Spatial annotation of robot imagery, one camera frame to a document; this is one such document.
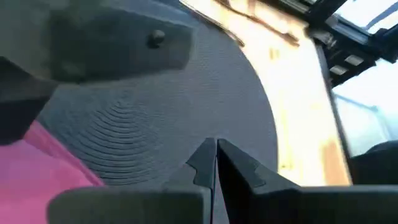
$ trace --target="wooden surface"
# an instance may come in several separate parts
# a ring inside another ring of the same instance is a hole
[[[257,72],[274,114],[279,174],[304,186],[351,184],[315,46],[303,31],[306,24],[258,1],[230,0],[234,9],[293,34],[298,38],[298,45],[293,45],[215,0],[181,2],[244,42],[241,49]]]

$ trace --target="window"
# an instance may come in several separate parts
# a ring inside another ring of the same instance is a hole
[[[350,156],[398,139],[398,63],[383,59],[333,89]]]
[[[348,0],[335,14],[375,34],[381,28],[390,29],[398,23],[398,1]]]

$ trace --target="black plastic part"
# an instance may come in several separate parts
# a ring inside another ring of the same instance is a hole
[[[140,4],[185,17],[163,4]],[[165,36],[153,48],[147,41],[155,30]],[[183,69],[192,47],[192,28],[183,19],[159,17],[130,1],[7,0],[0,3],[0,31],[0,56],[35,77],[62,82]]]
[[[398,141],[373,146],[367,153],[352,157],[354,184],[398,185]]]
[[[226,140],[218,150],[230,223],[398,222],[396,186],[299,187]]]
[[[380,29],[374,38],[382,43],[383,58],[394,63],[398,58],[398,24],[389,30]]]
[[[23,138],[56,87],[0,57],[0,145]]]
[[[187,164],[196,170],[193,180],[195,185],[207,187],[214,192],[216,172],[216,142],[213,138],[206,138],[199,148],[193,153]]]
[[[209,224],[210,193],[200,187],[132,190],[93,187],[64,192],[47,208],[49,224]]]
[[[236,169],[237,176],[242,177],[250,188],[266,184],[266,180],[256,174],[256,169],[261,166],[260,162],[247,155],[245,152],[231,144],[225,139],[218,140],[218,165],[224,169]]]

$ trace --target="screw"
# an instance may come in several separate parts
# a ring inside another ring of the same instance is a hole
[[[164,42],[166,34],[161,30],[154,30],[149,36],[147,46],[151,49],[158,49]]]

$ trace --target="pink fabric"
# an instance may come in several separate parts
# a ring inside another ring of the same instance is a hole
[[[101,185],[36,121],[23,140],[0,146],[1,223],[46,223],[47,204],[54,196],[68,189]]]

